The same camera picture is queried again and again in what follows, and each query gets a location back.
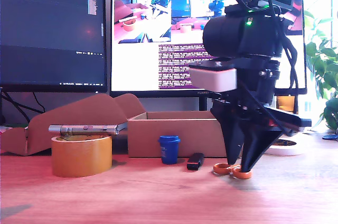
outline orange scissor handle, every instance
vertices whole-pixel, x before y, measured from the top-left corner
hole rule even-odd
[[[228,175],[232,173],[235,178],[238,179],[249,179],[252,176],[252,172],[241,172],[241,165],[229,165],[227,163],[217,163],[213,167],[213,171],[219,175]]]

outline white wall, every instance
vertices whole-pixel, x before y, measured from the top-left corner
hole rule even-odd
[[[107,14],[107,57],[108,57],[108,72],[110,71],[110,0],[106,0],[106,14]],[[10,93],[11,97],[27,106],[39,108],[31,93]],[[47,110],[57,108],[59,106],[86,98],[91,94],[84,93],[37,93],[40,103],[42,103]],[[197,110],[197,98],[142,98],[142,104],[148,111],[155,110]],[[24,123],[25,119],[22,115],[7,101],[3,100],[3,114],[7,123]],[[36,113],[27,111],[29,117],[33,117]]]

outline white tape roll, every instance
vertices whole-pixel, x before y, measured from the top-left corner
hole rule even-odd
[[[304,154],[305,148],[300,142],[290,140],[291,138],[279,138],[277,142],[272,145],[265,154],[291,156]]]

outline monitor screen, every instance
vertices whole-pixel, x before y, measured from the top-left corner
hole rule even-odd
[[[236,0],[111,0],[111,92],[139,97],[199,97],[208,92],[191,83],[188,64],[209,60],[203,29]],[[306,89],[302,7],[288,35],[298,50],[299,93]],[[289,62],[280,59],[276,94],[289,87]]]
[[[0,0],[5,91],[105,92],[105,0]]]

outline white block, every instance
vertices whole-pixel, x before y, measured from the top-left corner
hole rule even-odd
[[[235,68],[225,71],[209,71],[189,68],[192,85],[213,92],[225,92],[237,88],[237,71]]]

